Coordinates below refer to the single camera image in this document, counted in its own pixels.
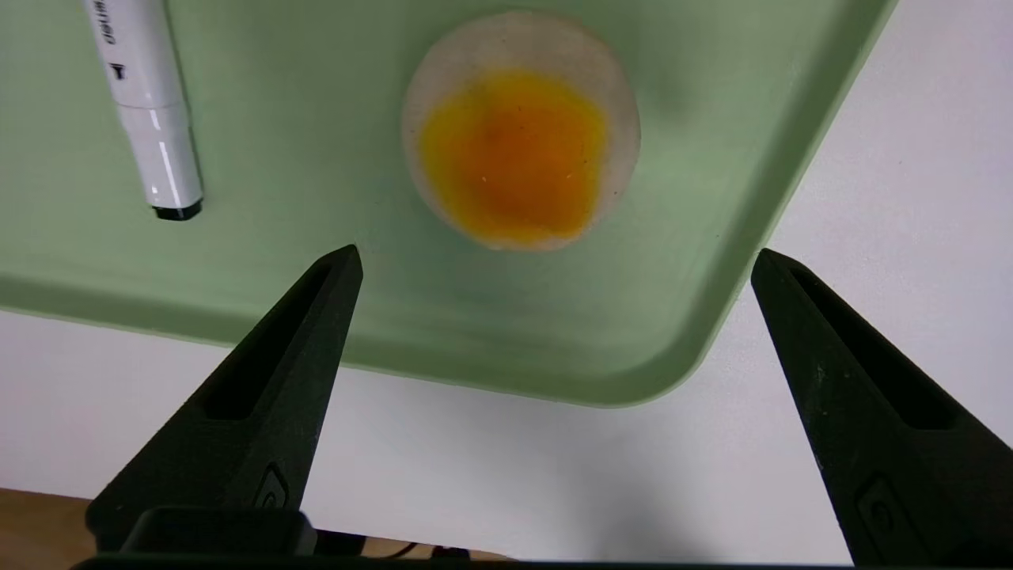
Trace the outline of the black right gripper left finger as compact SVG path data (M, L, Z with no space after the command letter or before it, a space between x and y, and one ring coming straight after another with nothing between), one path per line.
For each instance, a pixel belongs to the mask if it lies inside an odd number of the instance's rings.
M89 505L99 552L159 507L300 508L364 271L319 257Z

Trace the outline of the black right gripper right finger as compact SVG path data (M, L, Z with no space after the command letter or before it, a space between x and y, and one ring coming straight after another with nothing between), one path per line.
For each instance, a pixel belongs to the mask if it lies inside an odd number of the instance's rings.
M750 284L853 563L1010 566L1011 447L797 260Z

